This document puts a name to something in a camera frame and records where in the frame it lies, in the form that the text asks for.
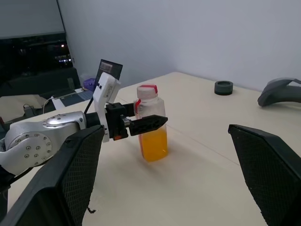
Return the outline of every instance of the white device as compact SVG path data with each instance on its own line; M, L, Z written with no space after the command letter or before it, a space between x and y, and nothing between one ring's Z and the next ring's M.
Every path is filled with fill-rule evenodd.
M95 110L105 130L103 142L110 138L105 105L114 102L119 89L117 79L102 73L93 94ZM59 114L39 122L14 123L0 140L0 167L17 176L51 158L68 136L86 127L83 112Z

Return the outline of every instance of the orange juice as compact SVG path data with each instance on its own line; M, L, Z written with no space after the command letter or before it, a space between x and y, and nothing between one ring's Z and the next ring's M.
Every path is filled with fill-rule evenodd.
M146 161L157 161L168 155L167 134L164 126L139 136L141 152Z

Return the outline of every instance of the bottle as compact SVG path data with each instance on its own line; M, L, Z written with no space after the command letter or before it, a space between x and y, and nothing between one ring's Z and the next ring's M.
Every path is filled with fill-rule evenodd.
M149 115L165 116L164 101L158 97L158 88L154 84L137 87L138 100L134 102L137 119ZM168 155L166 125L158 130L139 135L140 149L143 158L157 161Z

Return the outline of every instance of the white wall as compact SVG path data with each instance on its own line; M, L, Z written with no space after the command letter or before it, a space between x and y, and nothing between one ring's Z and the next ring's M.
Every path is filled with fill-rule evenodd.
M0 0L0 39L64 32L56 0Z
M101 58L123 85L172 71L263 89L301 79L300 0L59 0L78 72Z

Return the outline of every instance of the white table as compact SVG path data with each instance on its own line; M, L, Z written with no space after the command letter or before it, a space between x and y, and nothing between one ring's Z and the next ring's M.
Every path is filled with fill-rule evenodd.
M84 92L84 90L82 88L79 88L79 89L75 89L74 90L76 93L81 93L81 92ZM55 106L55 109L56 110L60 110L60 109L63 109L65 107L65 105L62 103L61 99L58 98L58 99L51 99L52 100L52 103L53 105Z
M98 211L86 212L83 225L266 226L245 185L227 129L235 123L274 133L300 155L299 105L261 109L259 92L235 87L231 96L218 96L213 81L182 73L146 83L157 84L166 104L169 155L146 163L137 137L102 144L90 201L90 208ZM136 87L123 88L116 102L132 102ZM27 120L83 111L86 105L87 101ZM13 184L9 207L36 171Z

